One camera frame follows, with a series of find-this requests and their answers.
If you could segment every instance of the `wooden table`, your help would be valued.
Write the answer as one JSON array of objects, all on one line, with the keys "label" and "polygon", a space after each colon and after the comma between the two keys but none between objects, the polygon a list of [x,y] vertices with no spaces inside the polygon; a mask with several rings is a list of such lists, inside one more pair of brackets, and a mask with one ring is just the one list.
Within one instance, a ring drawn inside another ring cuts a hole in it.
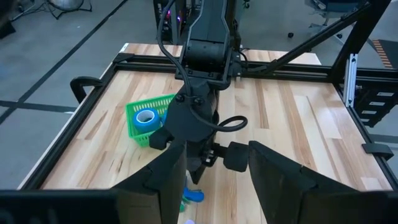
[{"label": "wooden table", "polygon": [[[181,48],[168,46],[174,55]],[[122,52],[162,55],[156,45],[126,44]],[[285,52],[248,50],[249,60],[269,62]],[[293,63],[319,65],[315,54]],[[175,93],[182,82],[163,73],[119,71],[86,118],[43,189],[107,189],[132,175],[162,151],[139,148],[129,139],[124,106],[128,102]],[[391,189],[372,155],[365,154],[359,133],[333,85],[329,83],[243,78],[220,92],[220,120],[237,114],[248,125],[218,133],[216,142],[247,144],[257,140],[311,169],[359,190]],[[191,204],[179,223],[265,223],[245,173],[224,168],[222,159],[208,168],[199,185],[205,201]]]}]

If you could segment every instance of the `concrete floor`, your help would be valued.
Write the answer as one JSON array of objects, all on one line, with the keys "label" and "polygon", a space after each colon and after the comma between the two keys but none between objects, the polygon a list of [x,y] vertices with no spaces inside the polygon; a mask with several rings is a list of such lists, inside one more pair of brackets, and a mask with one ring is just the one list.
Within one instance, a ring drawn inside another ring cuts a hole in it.
[{"label": "concrete floor", "polygon": [[[65,63],[53,68],[123,0],[93,1],[93,12],[65,14],[58,21],[49,13],[15,21],[15,34],[0,40],[0,102],[76,107],[69,82],[77,76],[99,77],[126,42],[155,43],[152,1],[129,0]],[[392,3],[371,38],[398,41]],[[303,1],[252,0],[243,13],[241,35],[245,47],[291,50],[308,38],[310,23],[322,23]],[[347,37],[351,28],[343,31]],[[287,38],[294,32],[293,39]],[[331,65],[341,46],[327,40],[313,49],[324,65]],[[366,44],[359,66],[382,68],[377,53]],[[0,189],[14,189],[57,135],[70,113],[26,110],[13,113],[0,107]]]}]

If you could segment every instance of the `blue tape roll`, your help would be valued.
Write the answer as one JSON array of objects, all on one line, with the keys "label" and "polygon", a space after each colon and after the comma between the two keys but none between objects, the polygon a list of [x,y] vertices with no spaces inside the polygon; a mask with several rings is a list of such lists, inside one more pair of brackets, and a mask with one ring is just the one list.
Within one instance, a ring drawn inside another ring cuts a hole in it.
[{"label": "blue tape roll", "polygon": [[138,132],[144,134],[160,127],[160,117],[155,109],[144,108],[134,114],[132,123]]}]

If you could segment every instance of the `black cable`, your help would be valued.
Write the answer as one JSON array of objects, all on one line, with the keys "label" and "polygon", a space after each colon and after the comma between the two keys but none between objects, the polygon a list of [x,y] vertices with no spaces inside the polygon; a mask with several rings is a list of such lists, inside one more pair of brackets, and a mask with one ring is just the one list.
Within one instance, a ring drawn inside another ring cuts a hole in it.
[{"label": "black cable", "polygon": [[[159,21],[159,26],[157,28],[157,44],[159,45],[159,48],[162,51],[162,53],[176,66],[177,70],[181,73],[182,80],[184,81],[184,84],[185,84],[187,96],[191,96],[192,95],[191,83],[190,83],[189,77],[187,75],[187,72],[182,67],[181,63],[177,59],[175,59],[175,57],[173,57],[173,55],[171,55],[166,50],[166,48],[164,47],[163,42],[162,42],[162,30],[163,30],[164,20],[166,18],[167,12],[170,10],[171,5],[174,2],[175,2],[175,0],[170,0],[169,3],[167,3],[165,8],[163,9],[163,12],[162,12],[162,15],[161,15],[160,21]],[[189,108],[190,108],[192,115],[194,117],[196,117],[197,120],[199,120],[200,122],[211,127],[215,131],[221,131],[221,132],[238,131],[238,130],[244,128],[248,124],[248,119],[244,116],[233,116],[233,117],[228,118],[225,121],[221,122],[220,125],[213,124],[213,123],[203,119],[191,106]],[[225,127],[225,125],[227,125],[233,121],[242,121],[242,122],[235,126]]]},{"label": "black cable", "polygon": [[182,80],[184,81],[185,84],[185,90],[187,91],[187,95],[191,95],[191,83],[189,82],[188,75],[185,71],[185,69],[182,67],[180,62],[178,62],[173,55],[171,55],[166,48],[163,46],[162,42],[162,31],[163,31],[163,25],[164,25],[164,19],[166,18],[167,12],[170,10],[172,4],[175,2],[175,0],[170,0],[169,3],[167,3],[166,7],[164,8],[162,15],[160,16],[160,21],[159,21],[159,26],[157,28],[157,44],[159,45],[160,50],[163,52],[163,54],[177,67],[177,70],[181,73]]},{"label": "black cable", "polygon": [[248,69],[248,68],[249,68],[249,61],[248,61],[248,58],[246,57],[246,55],[245,55],[242,51],[239,51],[239,54],[241,54],[241,55],[243,56],[244,62],[245,62],[245,64],[246,64],[246,69]]},{"label": "black cable", "polygon": [[248,69],[248,71],[249,72],[261,72],[263,70],[266,70],[267,68],[268,68],[268,65],[261,65],[256,68],[250,68],[250,69]]}]

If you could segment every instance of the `green basket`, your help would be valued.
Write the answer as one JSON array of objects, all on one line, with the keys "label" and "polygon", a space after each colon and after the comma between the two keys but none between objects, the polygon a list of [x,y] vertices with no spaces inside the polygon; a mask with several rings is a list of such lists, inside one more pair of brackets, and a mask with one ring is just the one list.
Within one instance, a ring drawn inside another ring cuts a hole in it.
[{"label": "green basket", "polygon": [[167,110],[169,103],[172,101],[175,94],[169,94],[165,96],[159,96],[151,99],[141,100],[133,103],[128,103],[126,105],[126,116],[127,116],[127,128],[129,130],[130,138],[134,139],[138,145],[141,147],[149,146],[149,136],[153,133],[140,134],[134,124],[132,119],[134,114],[143,108],[153,108],[157,110],[160,117],[163,116],[164,111]]}]

